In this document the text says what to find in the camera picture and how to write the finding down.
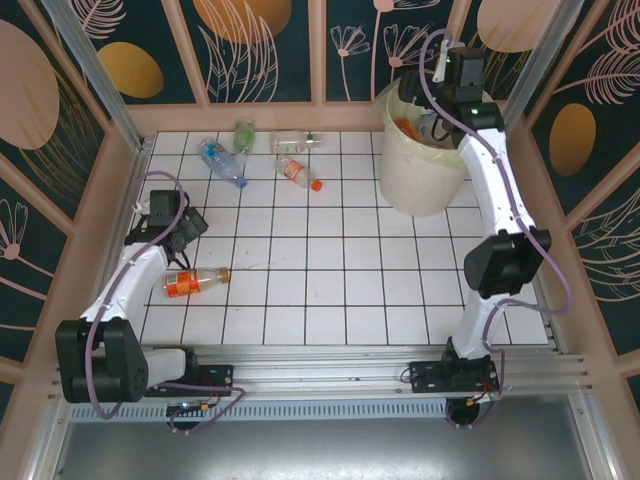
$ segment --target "purple cable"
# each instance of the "purple cable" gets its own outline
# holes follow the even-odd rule
[[[196,392],[207,392],[207,393],[227,393],[227,392],[240,393],[240,395],[234,398],[233,401],[229,403],[229,405],[227,405],[218,413],[216,413],[213,418],[204,422],[200,422],[198,425],[196,425],[195,427],[189,430],[179,430],[175,426],[174,420],[180,414],[180,411],[174,412],[169,418],[169,427],[171,428],[171,431],[173,433],[182,433],[183,435],[191,435],[192,433],[198,433],[199,431],[204,430],[207,427],[210,427],[211,425],[216,423],[220,417],[224,416],[229,410],[231,410],[234,407],[234,405],[238,403],[240,400],[242,400],[242,398],[244,398],[244,396],[247,394],[244,388],[240,388],[240,387],[207,387],[207,386],[201,386],[201,385],[183,385],[181,383],[171,383],[171,382],[161,383],[158,385],[158,387],[179,388],[182,390],[193,390]]]
[[[505,186],[505,188],[507,190],[507,197],[509,199],[509,207],[511,208],[511,211],[513,212],[513,215],[514,215],[516,223],[518,224],[518,227],[520,228],[520,230],[522,230],[522,233],[525,234],[527,239],[531,242],[533,247],[542,256],[542,258],[545,259],[547,262],[549,262],[549,265],[551,265],[551,268],[553,269],[553,271],[556,273],[556,275],[558,276],[558,278],[562,282],[562,286],[564,287],[565,293],[567,295],[567,302],[566,302],[565,306],[560,308],[560,309],[557,309],[557,310],[552,310],[552,309],[549,309],[549,308],[546,308],[546,307],[541,307],[541,306],[538,306],[538,305],[532,305],[530,303],[523,302],[521,300],[516,300],[516,299],[512,299],[512,298],[505,298],[503,300],[500,300],[498,303],[496,303],[496,305],[493,307],[491,312],[489,312],[489,315],[487,316],[487,321],[486,321],[486,323],[484,325],[484,329],[482,331],[482,344],[487,349],[487,351],[489,351],[489,352],[499,352],[500,353],[500,394],[502,394],[502,388],[504,387],[505,350],[504,350],[504,348],[495,348],[495,347],[493,347],[489,343],[489,339],[488,339],[489,329],[490,329],[491,324],[493,323],[493,320],[494,320],[495,316],[497,315],[497,313],[504,306],[516,305],[516,306],[520,306],[520,307],[526,307],[526,308],[529,308],[531,310],[536,310],[538,312],[546,313],[548,315],[563,315],[563,314],[567,313],[571,309],[571,305],[573,304],[573,291],[571,290],[571,286],[569,285],[569,281],[567,280],[565,275],[562,273],[562,270],[560,270],[560,267],[558,266],[558,264],[553,260],[553,258],[551,258],[551,256],[544,250],[544,248],[542,248],[542,245],[540,245],[540,243],[536,240],[536,238],[533,236],[533,234],[529,231],[527,226],[524,224],[524,222],[520,218],[520,216],[518,214],[518,205],[517,205],[517,202],[516,202],[515,197],[513,195],[513,191],[511,189],[511,184],[509,182],[509,176],[507,175],[507,170],[506,170],[504,164],[502,163],[502,158],[500,158],[500,155],[498,155],[498,152],[496,152],[496,150],[491,146],[491,144],[489,142],[487,142],[480,134],[478,134],[476,131],[472,130],[471,128],[467,127],[465,124],[460,122],[457,118],[455,118],[454,116],[450,115],[444,108],[442,108],[440,105],[438,105],[438,103],[436,102],[433,94],[431,93],[431,90],[429,89],[429,84],[427,83],[427,73],[425,71],[425,66],[424,65],[425,65],[425,61],[426,61],[426,57],[427,57],[427,47],[429,46],[431,41],[435,37],[437,37],[439,35],[444,36],[446,41],[448,41],[449,43],[451,43],[451,41],[453,40],[453,34],[449,30],[447,30],[446,28],[441,28],[441,29],[433,31],[427,37],[427,39],[424,42],[424,45],[422,45],[422,49],[420,50],[420,60],[419,60],[419,63],[418,63],[418,68],[419,68],[419,71],[420,71],[420,83],[422,84],[422,89],[424,90],[424,93],[425,93],[425,95],[427,97],[427,100],[431,104],[431,107],[436,112],[438,112],[443,119],[448,120],[453,125],[458,127],[460,130],[462,130],[463,132],[467,133],[468,135],[471,135],[473,138],[478,140],[478,142],[480,142],[480,144],[484,148],[486,148],[487,151],[491,154],[492,158],[496,161],[496,165],[498,166],[498,170],[500,172],[500,176],[502,177],[502,181],[503,181],[504,186]]]
[[[164,229],[163,232],[160,233],[156,238],[154,238],[153,240],[150,240],[149,243],[147,243],[140,250],[134,253],[131,256],[131,259],[124,265],[124,267],[122,267],[122,270],[118,272],[118,275],[116,276],[113,283],[109,287],[109,290],[107,290],[104,300],[102,301],[102,305],[100,305],[100,308],[98,309],[98,313],[96,314],[96,318],[93,320],[93,323],[91,323],[91,327],[89,328],[89,333],[87,333],[87,344],[84,349],[84,370],[85,370],[85,375],[87,376],[87,391],[89,392],[89,400],[91,401],[91,405],[93,406],[93,409],[98,414],[98,416],[103,420],[109,420],[110,418],[113,418],[114,416],[116,416],[118,414],[118,410],[120,410],[120,406],[122,405],[122,403],[116,404],[116,406],[113,407],[113,409],[111,409],[109,413],[107,413],[100,406],[100,402],[98,401],[98,395],[96,394],[96,387],[93,381],[93,363],[91,362],[91,347],[93,345],[93,341],[95,339],[98,326],[100,325],[100,320],[102,319],[102,317],[104,316],[104,313],[109,308],[113,295],[115,294],[116,289],[118,288],[118,285],[120,285],[120,282],[122,282],[122,279],[127,274],[129,269],[133,265],[135,265],[135,261],[138,258],[140,258],[140,256],[144,254],[147,250],[149,250],[156,243],[158,243],[160,240],[162,240],[164,237],[166,237],[171,233],[171,231],[174,229],[174,227],[178,224],[178,222],[182,218],[182,213],[184,212],[184,209],[187,206],[184,189],[182,188],[182,185],[180,184],[180,182],[176,177],[174,177],[173,175],[167,172],[153,171],[153,172],[145,173],[138,179],[138,185],[135,191],[136,192],[139,191],[140,184],[142,183],[142,181],[145,178],[150,177],[152,175],[160,175],[168,178],[169,180],[173,180],[175,182],[176,186],[178,187],[178,191],[180,192],[180,205],[178,207],[178,212],[176,213],[176,216],[171,222],[171,224],[166,229]]]

